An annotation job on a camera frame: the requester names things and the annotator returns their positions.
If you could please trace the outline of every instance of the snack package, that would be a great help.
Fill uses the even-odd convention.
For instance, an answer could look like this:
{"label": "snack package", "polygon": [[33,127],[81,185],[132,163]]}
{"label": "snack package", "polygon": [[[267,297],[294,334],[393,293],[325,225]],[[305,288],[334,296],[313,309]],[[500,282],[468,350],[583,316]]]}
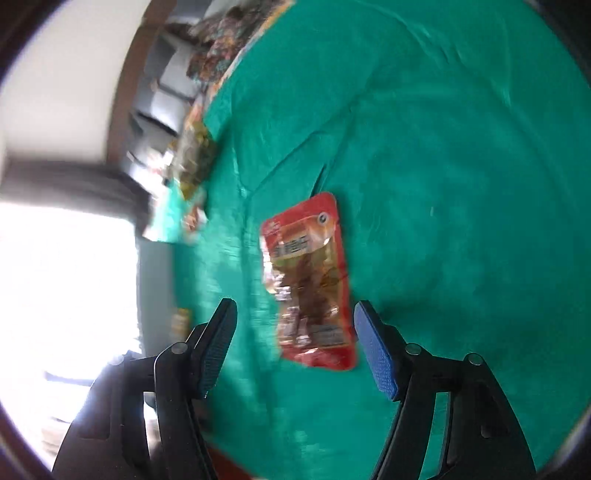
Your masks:
{"label": "snack package", "polygon": [[261,226],[263,282],[279,303],[284,358],[349,370],[356,354],[335,198],[320,193]]}
{"label": "snack package", "polygon": [[199,230],[207,223],[205,201],[207,192],[200,186],[191,201],[186,202],[189,209],[183,217],[183,238],[188,244],[195,242]]}
{"label": "snack package", "polygon": [[185,200],[193,197],[199,186],[207,180],[217,156],[216,143],[203,123],[203,102],[204,94],[200,94],[194,104],[199,107],[195,118],[185,124],[171,163]]}

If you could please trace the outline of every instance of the green tablecloth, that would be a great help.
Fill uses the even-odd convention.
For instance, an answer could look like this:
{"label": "green tablecloth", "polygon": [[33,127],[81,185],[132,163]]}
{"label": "green tablecloth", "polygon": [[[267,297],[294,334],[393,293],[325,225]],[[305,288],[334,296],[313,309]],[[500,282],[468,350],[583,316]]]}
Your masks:
{"label": "green tablecloth", "polygon": [[327,190],[352,303],[435,355],[481,353],[548,459],[591,393],[591,92],[530,7],[298,0],[206,121],[210,221],[176,280],[199,321],[238,302],[215,445],[270,480],[364,479],[381,451],[397,405],[362,353],[350,372],[281,360],[261,284],[261,222]]}

